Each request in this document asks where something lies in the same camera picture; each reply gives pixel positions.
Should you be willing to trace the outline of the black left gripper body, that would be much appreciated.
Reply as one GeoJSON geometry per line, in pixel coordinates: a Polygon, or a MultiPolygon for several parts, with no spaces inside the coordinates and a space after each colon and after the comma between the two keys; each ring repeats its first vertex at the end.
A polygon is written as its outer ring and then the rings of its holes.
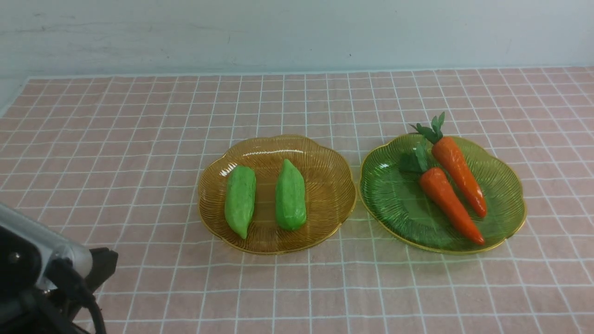
{"type": "Polygon", "coordinates": [[[39,253],[1,228],[1,332],[3,334],[84,334],[74,323],[81,309],[91,315],[97,334],[107,332],[96,290],[115,273],[119,254],[107,247],[90,249],[93,267],[83,278],[70,260],[51,260],[46,277],[55,289],[32,282],[40,273],[39,253]]]}

